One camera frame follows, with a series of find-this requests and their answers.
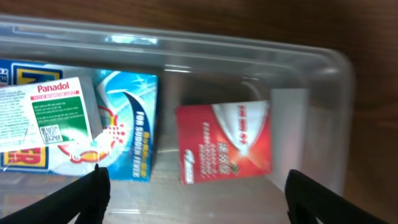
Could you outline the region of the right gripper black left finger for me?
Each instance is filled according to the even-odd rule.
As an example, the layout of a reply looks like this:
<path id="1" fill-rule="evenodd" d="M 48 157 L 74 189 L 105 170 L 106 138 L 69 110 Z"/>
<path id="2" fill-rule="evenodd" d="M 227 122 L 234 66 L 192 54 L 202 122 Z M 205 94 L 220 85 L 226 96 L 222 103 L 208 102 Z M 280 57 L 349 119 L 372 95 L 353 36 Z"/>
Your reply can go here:
<path id="1" fill-rule="evenodd" d="M 1 224 L 102 224 L 110 200 L 107 168 L 94 171 L 26 208 L 1 219 Z"/>

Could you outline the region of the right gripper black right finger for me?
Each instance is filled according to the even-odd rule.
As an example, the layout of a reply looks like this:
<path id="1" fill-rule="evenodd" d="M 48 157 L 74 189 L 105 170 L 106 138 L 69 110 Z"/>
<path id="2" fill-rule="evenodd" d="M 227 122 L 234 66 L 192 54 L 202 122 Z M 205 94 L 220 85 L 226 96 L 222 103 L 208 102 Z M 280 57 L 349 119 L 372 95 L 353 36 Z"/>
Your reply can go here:
<path id="1" fill-rule="evenodd" d="M 295 169 L 289 171 L 284 192 L 287 214 L 293 224 L 385 222 Z"/>

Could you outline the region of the white green Panadol box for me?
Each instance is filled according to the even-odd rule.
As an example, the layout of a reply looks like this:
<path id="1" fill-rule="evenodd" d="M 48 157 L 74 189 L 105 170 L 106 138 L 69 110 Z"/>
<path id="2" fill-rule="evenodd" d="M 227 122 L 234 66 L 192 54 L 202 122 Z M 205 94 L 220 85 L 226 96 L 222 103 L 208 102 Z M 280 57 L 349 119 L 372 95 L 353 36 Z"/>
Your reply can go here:
<path id="1" fill-rule="evenodd" d="M 1 152 L 91 142 L 102 131 L 90 77 L 1 88 Z"/>

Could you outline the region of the blue Kool Fever box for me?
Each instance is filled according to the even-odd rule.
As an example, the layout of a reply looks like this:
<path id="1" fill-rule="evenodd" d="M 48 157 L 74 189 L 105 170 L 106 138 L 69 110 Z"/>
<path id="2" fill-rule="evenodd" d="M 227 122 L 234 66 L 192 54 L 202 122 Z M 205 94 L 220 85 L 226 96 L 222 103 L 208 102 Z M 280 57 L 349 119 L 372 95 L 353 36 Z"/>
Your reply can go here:
<path id="1" fill-rule="evenodd" d="M 91 142 L 1 152 L 3 172 L 83 176 L 96 165 L 112 179 L 147 182 L 154 145 L 158 78 L 152 74 L 1 60 L 1 88 L 90 77 L 103 131 Z"/>

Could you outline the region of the red Panadol ActiFast box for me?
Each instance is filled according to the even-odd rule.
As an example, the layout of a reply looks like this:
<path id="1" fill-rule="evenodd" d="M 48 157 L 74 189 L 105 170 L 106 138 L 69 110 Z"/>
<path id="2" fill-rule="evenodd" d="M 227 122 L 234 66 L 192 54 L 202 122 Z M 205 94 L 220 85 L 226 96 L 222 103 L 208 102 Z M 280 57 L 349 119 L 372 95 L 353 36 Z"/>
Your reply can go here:
<path id="1" fill-rule="evenodd" d="M 176 118 L 183 185 L 271 173 L 267 100 L 181 106 Z"/>

